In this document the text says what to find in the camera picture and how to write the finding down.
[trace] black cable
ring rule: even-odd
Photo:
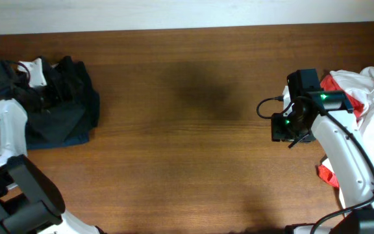
[[[30,83],[31,74],[30,74],[30,70],[26,67],[26,65],[24,65],[21,62],[15,62],[15,61],[11,61],[11,60],[6,60],[6,62],[23,67],[25,69],[25,71],[27,71],[27,85]]]
[[[259,117],[263,118],[263,119],[266,119],[266,120],[270,120],[272,119],[271,116],[263,116],[261,115],[261,113],[259,112],[259,108],[260,106],[266,102],[266,101],[270,101],[270,100],[277,100],[277,101],[284,101],[284,96],[277,96],[277,97],[270,97],[270,98],[267,98],[267,99],[263,99],[259,104],[258,106],[256,107],[256,113],[259,115]]]
[[[347,130],[347,128],[345,128],[331,114],[329,114],[328,111],[326,111],[322,106],[318,105],[318,103],[316,103],[314,100],[312,100],[312,99],[310,99],[308,97],[302,97],[302,96],[297,97],[293,101],[291,101],[290,104],[286,107],[286,109],[283,110],[281,113],[282,114],[285,113],[292,106],[293,102],[296,99],[309,101],[311,104],[313,104],[315,107],[317,107],[317,109],[318,109],[318,111],[319,111],[320,114],[327,116],[334,124],[336,124],[353,141],[353,143],[355,144],[355,146],[359,150],[360,154],[363,156],[364,160],[366,161],[366,164],[369,166],[370,172],[372,173],[372,176],[374,178],[374,166],[373,166],[373,163],[370,161],[370,158],[369,158],[368,154],[364,151],[364,148],[360,145],[360,143],[357,141],[357,139],[355,138],[355,136],[352,133],[350,133],[349,130]],[[342,214],[354,211],[355,209],[360,209],[360,208],[366,207],[368,205],[371,205],[373,202],[374,202],[374,190],[373,190],[373,196],[370,199],[368,199],[367,201],[364,201],[364,202],[359,203],[357,205],[353,205],[351,207],[347,207],[347,208],[342,209],[340,211],[333,212],[331,214],[328,214],[328,215],[324,216],[323,218],[320,218],[312,226],[310,234],[314,234],[316,232],[317,228],[322,223],[324,223],[325,221],[327,221],[327,220],[329,220],[331,218],[334,218],[335,216],[342,215]]]

